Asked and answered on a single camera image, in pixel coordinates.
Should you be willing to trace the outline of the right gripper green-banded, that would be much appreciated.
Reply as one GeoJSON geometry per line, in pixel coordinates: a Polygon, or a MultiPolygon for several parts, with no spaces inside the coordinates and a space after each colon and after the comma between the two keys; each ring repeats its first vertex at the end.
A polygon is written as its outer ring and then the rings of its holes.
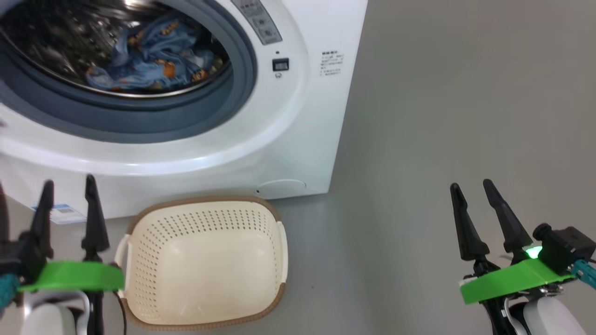
{"type": "MultiPolygon", "coordinates": [[[[490,206],[496,212],[504,236],[506,253],[524,252],[534,241],[504,200],[492,180],[483,180],[490,206]]],[[[467,211],[468,203],[457,183],[450,185],[454,222],[460,257],[464,261],[485,259],[489,248],[479,237],[467,211]]],[[[460,281],[460,293],[466,305],[480,304],[490,320],[494,335],[529,335],[529,322],[511,312],[509,301],[531,290],[549,292],[552,284],[562,284],[571,275],[557,275],[539,259],[528,259],[507,268],[474,274],[460,281]]]]}

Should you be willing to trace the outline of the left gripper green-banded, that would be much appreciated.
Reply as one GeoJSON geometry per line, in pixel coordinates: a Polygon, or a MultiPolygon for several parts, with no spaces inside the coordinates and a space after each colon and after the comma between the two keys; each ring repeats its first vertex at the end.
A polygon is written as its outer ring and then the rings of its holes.
{"type": "MultiPolygon", "coordinates": [[[[81,248],[84,261],[51,261],[38,278],[21,286],[19,292],[30,291],[119,291],[125,288],[125,275],[118,267],[100,263],[100,253],[110,248],[102,202],[93,175],[86,178],[85,199],[88,203],[85,237],[81,248]]],[[[53,259],[51,247],[51,211],[54,207],[54,182],[45,181],[35,210],[30,233],[35,237],[39,252],[53,259]]]]}

